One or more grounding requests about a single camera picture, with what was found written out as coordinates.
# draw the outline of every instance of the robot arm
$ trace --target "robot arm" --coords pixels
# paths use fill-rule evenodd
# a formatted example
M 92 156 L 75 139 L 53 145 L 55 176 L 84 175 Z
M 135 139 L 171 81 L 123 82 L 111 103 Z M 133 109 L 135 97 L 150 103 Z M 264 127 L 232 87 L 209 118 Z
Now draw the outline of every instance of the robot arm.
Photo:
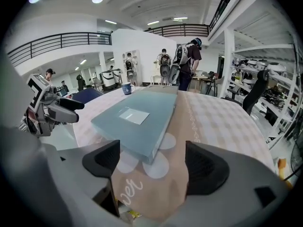
M 39 74 L 31 74 L 27 84 L 35 96 L 21 122 L 21 130 L 26 129 L 25 123 L 32 134 L 38 137 L 50 136 L 55 125 L 79 121 L 74 110 L 83 109 L 83 103 L 57 96 L 56 87 L 49 85 Z

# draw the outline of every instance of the black railing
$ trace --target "black railing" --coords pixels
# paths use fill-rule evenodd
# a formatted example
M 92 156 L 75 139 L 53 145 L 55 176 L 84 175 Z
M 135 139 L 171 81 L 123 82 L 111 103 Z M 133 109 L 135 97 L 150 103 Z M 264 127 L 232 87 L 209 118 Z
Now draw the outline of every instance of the black railing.
M 168 25 L 158 28 L 151 28 L 145 32 L 161 35 L 163 37 L 171 36 L 208 36 L 209 27 L 207 25 L 196 24 L 181 24 L 181 25 Z
M 43 53 L 83 44 L 111 45 L 111 36 L 102 33 L 73 32 L 42 37 L 10 51 L 8 56 L 14 66 Z
M 218 22 L 221 14 L 223 13 L 223 11 L 226 9 L 227 4 L 230 2 L 230 0 L 221 0 L 219 3 L 219 6 L 216 10 L 216 12 L 214 13 L 214 17 L 212 19 L 212 21 L 210 22 L 209 28 L 210 30 L 212 30 L 215 26 L 215 24 Z

